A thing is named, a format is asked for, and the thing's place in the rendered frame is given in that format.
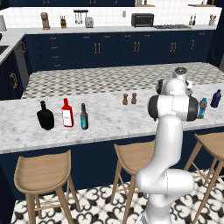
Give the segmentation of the dark teal-labelled glass bottle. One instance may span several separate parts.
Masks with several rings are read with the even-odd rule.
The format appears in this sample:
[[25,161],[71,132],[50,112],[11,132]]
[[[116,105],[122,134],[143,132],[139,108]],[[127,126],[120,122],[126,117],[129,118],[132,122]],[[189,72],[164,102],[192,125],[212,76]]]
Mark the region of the dark teal-labelled glass bottle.
[[80,126],[83,130],[88,129],[88,113],[86,112],[86,107],[84,103],[81,104]]

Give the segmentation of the red white-labelled glass bottle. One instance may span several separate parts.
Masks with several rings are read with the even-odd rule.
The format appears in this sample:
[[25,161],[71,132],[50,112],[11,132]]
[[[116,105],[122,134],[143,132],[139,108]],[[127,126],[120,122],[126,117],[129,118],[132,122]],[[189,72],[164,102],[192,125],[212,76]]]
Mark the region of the red white-labelled glass bottle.
[[68,99],[64,98],[64,105],[61,108],[62,110],[62,119],[63,125],[68,128],[72,128],[74,126],[74,116],[72,107],[68,104]]

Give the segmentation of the navy island cabinet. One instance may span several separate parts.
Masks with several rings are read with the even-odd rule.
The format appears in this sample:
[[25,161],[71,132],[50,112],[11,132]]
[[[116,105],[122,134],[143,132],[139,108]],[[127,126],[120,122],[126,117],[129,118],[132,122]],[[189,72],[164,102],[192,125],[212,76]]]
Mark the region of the navy island cabinet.
[[[196,144],[194,133],[204,135],[209,133],[224,132],[224,126],[194,129],[184,131],[181,159],[171,168],[184,169],[188,158]],[[141,142],[149,142],[155,139],[153,136],[141,136],[99,143],[85,143],[58,148],[29,150],[27,152],[15,152],[0,155],[0,190],[8,193],[14,200],[24,199],[14,185],[14,171],[18,156],[36,157],[45,154],[55,154],[72,151],[72,178],[76,190],[106,186],[113,184],[116,172],[117,155],[114,144],[124,145]],[[207,169],[212,163],[212,156],[206,150],[201,149],[194,160],[201,169]]]

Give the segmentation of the navy base cupboard run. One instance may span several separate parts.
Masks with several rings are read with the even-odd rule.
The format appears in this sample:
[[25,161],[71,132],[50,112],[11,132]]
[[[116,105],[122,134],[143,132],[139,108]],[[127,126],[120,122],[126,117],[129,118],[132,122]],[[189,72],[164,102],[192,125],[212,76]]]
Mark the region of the navy base cupboard run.
[[135,31],[25,36],[31,70],[204,62],[214,32]]

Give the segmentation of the black squat glass bottle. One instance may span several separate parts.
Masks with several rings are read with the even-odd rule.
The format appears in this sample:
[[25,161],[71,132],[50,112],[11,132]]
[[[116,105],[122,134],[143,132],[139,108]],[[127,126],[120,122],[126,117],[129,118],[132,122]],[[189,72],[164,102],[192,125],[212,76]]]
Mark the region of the black squat glass bottle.
[[40,102],[41,110],[37,113],[40,126],[45,130],[51,130],[54,128],[54,116],[53,112],[46,108],[44,101]]

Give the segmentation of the clear blue-capped plastic bottle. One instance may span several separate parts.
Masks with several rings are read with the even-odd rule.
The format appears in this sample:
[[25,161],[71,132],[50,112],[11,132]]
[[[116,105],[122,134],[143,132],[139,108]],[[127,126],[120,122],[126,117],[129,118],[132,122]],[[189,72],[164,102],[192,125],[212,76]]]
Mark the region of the clear blue-capped plastic bottle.
[[199,102],[199,113],[198,113],[198,118],[199,119],[202,119],[204,117],[206,108],[207,108],[207,99],[203,98]]

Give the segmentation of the black toaster oven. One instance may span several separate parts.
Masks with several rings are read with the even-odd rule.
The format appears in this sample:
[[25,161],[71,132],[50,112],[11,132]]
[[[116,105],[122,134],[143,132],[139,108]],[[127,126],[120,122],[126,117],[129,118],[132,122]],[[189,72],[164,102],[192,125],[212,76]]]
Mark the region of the black toaster oven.
[[133,27],[152,27],[154,15],[152,13],[133,13],[131,15],[131,25]]

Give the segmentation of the steel dishwasher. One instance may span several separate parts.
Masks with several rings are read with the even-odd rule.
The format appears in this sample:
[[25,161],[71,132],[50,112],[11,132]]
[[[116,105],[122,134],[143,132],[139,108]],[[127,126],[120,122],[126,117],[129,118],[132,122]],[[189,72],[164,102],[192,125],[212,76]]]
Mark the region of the steel dishwasher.
[[21,42],[19,42],[14,47],[14,53],[15,53],[15,56],[16,56],[17,66],[18,66],[18,70],[19,70],[19,73],[20,73],[23,88],[24,88],[24,90],[26,90],[26,88],[28,86],[28,83],[29,83],[29,74],[28,74],[26,63],[25,63],[25,56],[24,56],[24,53],[23,53]]

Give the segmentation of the gas hob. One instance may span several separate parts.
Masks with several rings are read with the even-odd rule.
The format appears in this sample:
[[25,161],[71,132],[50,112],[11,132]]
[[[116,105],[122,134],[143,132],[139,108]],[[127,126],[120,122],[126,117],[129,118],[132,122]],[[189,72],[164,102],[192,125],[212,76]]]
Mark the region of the gas hob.
[[159,24],[153,25],[153,28],[156,29],[192,29],[191,26],[185,24]]

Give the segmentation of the dark blue plastic bottle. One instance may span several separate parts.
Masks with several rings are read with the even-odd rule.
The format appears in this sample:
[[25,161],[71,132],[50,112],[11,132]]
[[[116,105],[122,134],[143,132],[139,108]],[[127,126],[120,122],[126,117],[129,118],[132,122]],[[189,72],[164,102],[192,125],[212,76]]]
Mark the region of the dark blue plastic bottle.
[[217,108],[218,105],[219,105],[219,102],[220,102],[220,99],[221,99],[221,91],[218,89],[214,94],[213,94],[213,99],[210,103],[210,106],[212,108]]

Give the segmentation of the navy side cupboard run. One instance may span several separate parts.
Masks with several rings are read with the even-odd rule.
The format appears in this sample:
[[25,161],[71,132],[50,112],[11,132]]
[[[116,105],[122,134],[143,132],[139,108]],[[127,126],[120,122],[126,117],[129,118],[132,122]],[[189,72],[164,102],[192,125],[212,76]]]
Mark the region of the navy side cupboard run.
[[[32,67],[25,45],[25,38],[20,42],[22,43],[25,63],[30,79]],[[25,90],[23,88],[18,70],[18,63],[13,49],[0,65],[0,101],[20,99],[24,92]]]

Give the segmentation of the rail with hanging utensils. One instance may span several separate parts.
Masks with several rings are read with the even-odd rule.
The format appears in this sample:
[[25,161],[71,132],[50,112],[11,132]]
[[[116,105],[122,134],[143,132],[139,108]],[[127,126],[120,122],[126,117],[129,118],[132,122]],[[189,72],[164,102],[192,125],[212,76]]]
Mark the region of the rail with hanging utensils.
[[85,17],[88,14],[88,10],[74,10],[74,22],[77,25],[82,25],[85,22]]

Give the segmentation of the navy wall cupboards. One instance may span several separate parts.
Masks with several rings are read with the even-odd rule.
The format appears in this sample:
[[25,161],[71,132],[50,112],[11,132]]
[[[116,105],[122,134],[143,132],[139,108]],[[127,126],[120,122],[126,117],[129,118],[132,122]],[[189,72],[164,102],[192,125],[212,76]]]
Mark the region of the navy wall cupboards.
[[0,9],[9,7],[134,7],[136,0],[0,0]]

